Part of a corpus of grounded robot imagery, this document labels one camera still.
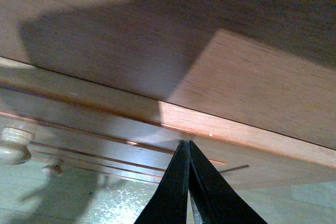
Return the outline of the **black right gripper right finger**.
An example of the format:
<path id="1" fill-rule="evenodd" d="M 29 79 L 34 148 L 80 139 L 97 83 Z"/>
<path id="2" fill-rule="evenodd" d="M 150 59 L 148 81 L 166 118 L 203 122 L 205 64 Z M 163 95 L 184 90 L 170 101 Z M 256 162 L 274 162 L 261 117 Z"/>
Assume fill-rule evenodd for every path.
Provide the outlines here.
<path id="1" fill-rule="evenodd" d="M 195 223 L 266 223 L 192 141 L 189 190 Z"/>

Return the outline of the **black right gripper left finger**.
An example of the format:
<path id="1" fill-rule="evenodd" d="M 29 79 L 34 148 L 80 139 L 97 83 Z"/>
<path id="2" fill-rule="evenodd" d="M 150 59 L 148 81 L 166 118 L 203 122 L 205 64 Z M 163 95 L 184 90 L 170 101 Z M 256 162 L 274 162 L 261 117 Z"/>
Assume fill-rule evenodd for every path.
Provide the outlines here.
<path id="1" fill-rule="evenodd" d="M 188 142 L 180 141 L 154 195 L 135 223 L 186 223 L 189 174 Z"/>

